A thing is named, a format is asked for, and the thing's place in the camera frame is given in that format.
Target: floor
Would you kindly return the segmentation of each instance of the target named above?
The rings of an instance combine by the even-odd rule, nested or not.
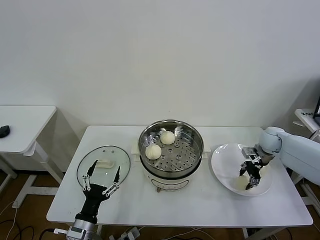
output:
[[[29,175],[19,174],[17,179],[11,180],[8,187],[0,194],[0,211],[4,209],[10,202],[14,201],[20,189],[24,185]],[[5,179],[6,175],[0,172],[0,183]],[[310,183],[312,190],[320,199],[320,188]],[[38,187],[57,187],[57,182],[50,175],[40,175],[37,177],[34,186]],[[298,187],[298,191],[303,196],[302,190]],[[69,226],[64,223],[51,223],[47,221],[46,215],[50,204],[54,199],[53,196],[35,196],[28,195],[24,200],[22,206],[17,210],[16,222],[23,229],[26,226],[34,227],[34,240],[39,239],[39,235],[47,228],[61,228],[68,229]],[[320,218],[313,207],[308,207],[310,214],[313,217],[314,224],[320,228]],[[9,206],[3,214],[0,215],[0,222],[5,220],[12,220],[15,215],[15,209]],[[0,236],[5,240],[12,222],[5,222],[0,224]],[[104,239],[108,240],[110,235],[117,239],[128,227],[126,226],[106,226],[104,227]],[[210,234],[215,240],[242,240],[244,239],[242,230],[239,228],[203,228],[203,231]],[[294,240],[320,240],[320,233],[314,226],[307,227],[291,227],[289,228]],[[173,227],[145,227],[141,230],[139,240],[161,240],[171,236],[190,231],[190,228],[173,228]],[[8,240],[13,238],[18,233],[16,227],[11,231]],[[287,230],[283,230],[276,234],[278,240],[290,240],[290,235]],[[203,240],[210,238],[202,232],[192,232],[183,236],[183,239],[198,237]],[[31,240],[32,230],[27,229],[22,232],[21,240]],[[63,240],[65,236],[55,235],[51,232],[45,233],[42,240]]]

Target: white plate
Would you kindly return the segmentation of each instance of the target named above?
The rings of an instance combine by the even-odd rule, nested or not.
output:
[[[269,165],[260,170],[261,180],[258,186],[246,190],[249,183],[247,172],[239,176],[240,165],[246,160],[241,153],[242,144],[230,143],[218,147],[212,154],[211,167],[216,178],[229,190],[243,196],[265,194],[272,184],[272,173]]]

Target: laptop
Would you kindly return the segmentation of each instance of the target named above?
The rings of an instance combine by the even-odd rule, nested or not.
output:
[[[318,100],[318,103],[316,104],[313,118],[314,118],[315,122],[320,125],[320,98]]]

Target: pot lid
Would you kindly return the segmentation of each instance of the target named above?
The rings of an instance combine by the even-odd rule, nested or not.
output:
[[[126,178],[130,170],[130,158],[128,154],[117,146],[101,146],[89,152],[81,160],[76,176],[78,183],[83,187],[83,175],[95,163],[95,168],[90,183],[110,187],[113,184],[117,170],[120,167],[119,184]]]

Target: white table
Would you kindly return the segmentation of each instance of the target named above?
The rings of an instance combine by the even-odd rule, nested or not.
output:
[[[320,126],[314,120],[314,109],[297,109],[294,111],[294,114],[299,118],[300,121],[294,121],[294,124],[297,124],[301,127],[307,127],[311,133],[314,133],[316,130],[320,129]]]
[[[23,154],[24,156],[39,155],[35,159],[39,159],[41,165],[46,169],[58,183],[63,178],[62,171],[48,157],[47,153],[37,142],[37,137],[47,125],[51,117],[56,112],[55,106],[0,106],[0,126],[9,125],[10,134],[4,138],[0,138],[1,156],[9,162],[4,154]],[[10,177],[16,178],[17,175],[0,160],[0,168],[7,174],[8,183]],[[17,196],[13,208],[19,208],[28,194],[36,195],[55,195],[58,188],[55,187],[34,187],[33,182],[36,175],[31,175],[19,195]]]
[[[130,154],[142,126],[89,126],[74,154],[63,181],[47,213],[51,222],[73,223],[85,196],[77,182],[76,171],[91,150],[115,145],[130,156],[131,169],[119,191],[101,203],[98,223],[103,225],[174,226],[215,228],[268,228],[250,239],[263,239],[285,227],[313,223],[304,202],[278,159],[270,165],[271,189],[264,195],[246,197],[226,189],[203,160],[190,184],[175,192],[156,192],[146,180],[142,165]],[[197,127],[212,150],[225,143],[253,146],[259,127]]]

